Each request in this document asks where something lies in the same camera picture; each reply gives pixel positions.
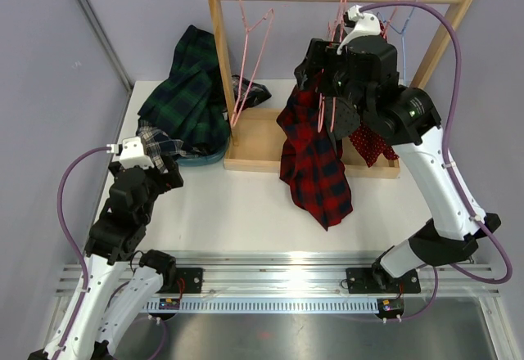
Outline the pink hanger pair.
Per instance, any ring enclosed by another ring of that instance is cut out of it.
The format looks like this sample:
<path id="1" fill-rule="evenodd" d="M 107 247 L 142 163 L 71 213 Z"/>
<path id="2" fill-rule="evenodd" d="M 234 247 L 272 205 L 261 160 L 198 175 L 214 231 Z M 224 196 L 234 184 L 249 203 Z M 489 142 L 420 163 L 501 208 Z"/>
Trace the pink hanger pair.
<path id="1" fill-rule="evenodd" d="M 337 45 L 342 40 L 342 31 L 344 29 L 344 15 L 347 10 L 348 0 L 340 0 L 337 8 L 337 16 L 335 20 L 331 23 L 328 23 L 327 27 L 327 38 L 328 45 L 327 49 L 330 49 L 332 52 L 337 48 Z M 320 93 L 319 102 L 318 102 L 318 123 L 317 131 L 320 133 L 324 125 L 325 117 L 325 106 L 326 106 L 326 97 Z"/>

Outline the navy white plaid skirt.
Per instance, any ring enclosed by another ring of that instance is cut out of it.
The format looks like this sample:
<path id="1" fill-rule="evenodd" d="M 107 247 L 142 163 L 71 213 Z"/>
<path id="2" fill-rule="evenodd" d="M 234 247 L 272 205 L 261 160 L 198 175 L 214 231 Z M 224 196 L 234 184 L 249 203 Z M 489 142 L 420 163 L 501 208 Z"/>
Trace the navy white plaid skirt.
<path id="1" fill-rule="evenodd" d="M 222 83 L 202 75 L 179 86 L 165 80 L 140 108 L 137 135 L 156 160 L 216 152 L 230 136 Z"/>

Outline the pink hanger of green skirt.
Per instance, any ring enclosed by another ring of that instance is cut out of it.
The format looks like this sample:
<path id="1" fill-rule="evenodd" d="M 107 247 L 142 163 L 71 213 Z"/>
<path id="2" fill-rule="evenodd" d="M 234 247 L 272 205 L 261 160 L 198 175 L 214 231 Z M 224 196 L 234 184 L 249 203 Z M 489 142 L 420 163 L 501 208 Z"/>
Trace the pink hanger of green skirt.
<path id="1" fill-rule="evenodd" d="M 266 47 L 266 44 L 267 44 L 268 38 L 269 38 L 269 33 L 270 33 L 270 31 L 271 31 L 271 29 L 273 27 L 273 21 L 274 21 L 274 17 L 275 17 L 274 9 L 273 8 L 269 8 L 269 10 L 264 14 L 264 16 L 260 20 L 258 20 L 253 25 L 249 25 L 247 17 L 246 17 L 246 10 L 245 10 L 245 7 L 244 7 L 243 0 L 238 0 L 238 1 L 239 1 L 240 9 L 241 9 L 242 23 L 243 23 L 243 27 L 244 27 L 245 39 L 244 39 L 244 46 L 243 46 L 243 52 L 242 52 L 241 69 L 240 69 L 240 74 L 239 74 L 239 84 L 238 84 L 238 89 L 237 89 L 237 100 L 236 100 L 236 102 L 234 104 L 233 113 L 231 114 L 231 117 L 230 117 L 230 125 L 231 125 L 232 128 L 236 127 L 237 122 L 240 119 L 240 116 L 241 116 L 241 114 L 242 114 L 242 112 L 243 112 L 243 110 L 244 110 L 244 108 L 246 106 L 246 101 L 247 101 L 247 98 L 249 96 L 249 93 L 251 92 L 252 85 L 254 83 L 254 79 L 255 79 L 255 76 L 257 74 L 257 71 L 258 71 L 258 69 L 260 67 L 261 57 L 264 54 L 264 50 L 265 50 L 265 47 Z M 264 35 L 264 40 L 263 40 L 263 42 L 261 44 L 260 52 L 259 52 L 259 55 L 257 56 L 257 60 L 256 60 L 256 63 L 255 63 L 255 66 L 254 66 L 252 74 L 251 74 L 251 78 L 249 79 L 249 83 L 247 84 L 246 88 L 243 88 L 242 87 L 242 80 L 243 80 L 243 78 L 245 76 L 246 59 L 247 59 L 248 50 L 249 50 L 250 33 L 253 30 L 255 30 L 262 22 L 265 22 L 265 21 L 268 22 L 268 27 L 267 27 L 265 35 Z"/>

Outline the red plaid skirt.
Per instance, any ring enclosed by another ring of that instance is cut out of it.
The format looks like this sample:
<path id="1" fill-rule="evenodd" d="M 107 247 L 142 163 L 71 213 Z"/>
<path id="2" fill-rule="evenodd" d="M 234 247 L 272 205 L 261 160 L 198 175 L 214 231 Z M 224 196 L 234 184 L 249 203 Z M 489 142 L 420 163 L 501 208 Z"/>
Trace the red plaid skirt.
<path id="1" fill-rule="evenodd" d="M 294 87 L 276 123 L 286 137 L 279 178 L 290 188 L 293 203 L 324 229 L 341 223 L 353 211 L 351 190 L 341 162 L 342 148 L 318 129 L 318 86 Z"/>

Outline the green plaid skirt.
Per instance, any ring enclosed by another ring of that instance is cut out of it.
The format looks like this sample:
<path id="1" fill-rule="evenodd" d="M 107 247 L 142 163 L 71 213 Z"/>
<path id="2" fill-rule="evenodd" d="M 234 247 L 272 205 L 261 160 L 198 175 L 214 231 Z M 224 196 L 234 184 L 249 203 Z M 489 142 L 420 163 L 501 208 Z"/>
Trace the green plaid skirt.
<path id="1" fill-rule="evenodd" d="M 214 35 L 189 25 L 174 49 L 168 78 L 138 111 L 138 124 L 180 142 L 191 155 L 213 155 L 230 137 Z"/>

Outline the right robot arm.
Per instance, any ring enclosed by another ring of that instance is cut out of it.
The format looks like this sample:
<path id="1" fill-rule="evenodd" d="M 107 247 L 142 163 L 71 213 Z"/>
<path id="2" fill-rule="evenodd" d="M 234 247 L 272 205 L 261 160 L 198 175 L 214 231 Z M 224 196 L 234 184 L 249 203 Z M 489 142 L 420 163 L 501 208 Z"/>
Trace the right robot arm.
<path id="1" fill-rule="evenodd" d="M 429 95 L 399 83 L 397 50 L 379 35 L 348 44 L 314 38 L 296 67 L 301 89 L 337 100 L 335 133 L 346 136 L 351 115 L 385 140 L 413 176 L 431 212 L 409 239 L 385 251 L 367 276 L 390 291 L 415 268 L 461 263 L 478 249 L 478 240 L 501 222 L 474 200 L 451 154 L 443 145 L 445 130 Z"/>

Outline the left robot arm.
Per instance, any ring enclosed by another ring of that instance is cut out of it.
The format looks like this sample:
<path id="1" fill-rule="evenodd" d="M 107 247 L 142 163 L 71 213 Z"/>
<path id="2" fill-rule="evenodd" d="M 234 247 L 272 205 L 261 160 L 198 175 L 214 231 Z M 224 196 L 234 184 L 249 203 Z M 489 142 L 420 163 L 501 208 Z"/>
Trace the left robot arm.
<path id="1" fill-rule="evenodd" d="M 146 234 L 158 196 L 183 186 L 178 165 L 163 156 L 153 164 L 127 169 L 110 165 L 114 182 L 99 219 L 91 226 L 79 283 L 55 335 L 31 359 L 110 359 L 146 302 L 179 284 L 175 257 L 159 250 L 142 255 L 132 278 L 115 294 Z"/>

